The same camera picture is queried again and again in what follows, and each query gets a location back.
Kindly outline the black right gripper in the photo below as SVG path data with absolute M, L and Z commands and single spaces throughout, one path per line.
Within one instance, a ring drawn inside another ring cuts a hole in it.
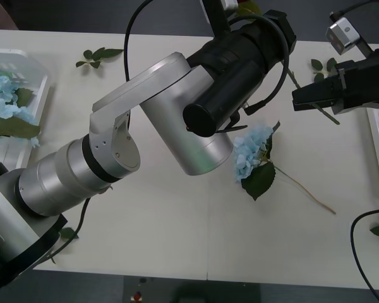
M 343 114 L 361 107 L 379 109 L 379 49 L 364 60 L 336 64 L 335 70 L 338 77 L 294 90 L 294 110 L 332 107 L 334 114 Z

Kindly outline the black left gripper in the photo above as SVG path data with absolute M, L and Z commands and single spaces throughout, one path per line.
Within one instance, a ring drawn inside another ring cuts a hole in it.
M 266 75 L 284 60 L 280 36 L 270 25 L 255 20 L 230 32 L 224 13 L 211 15 L 214 38 L 191 55 L 192 69 L 201 66 L 211 76 L 222 76 L 240 62 L 253 61 Z

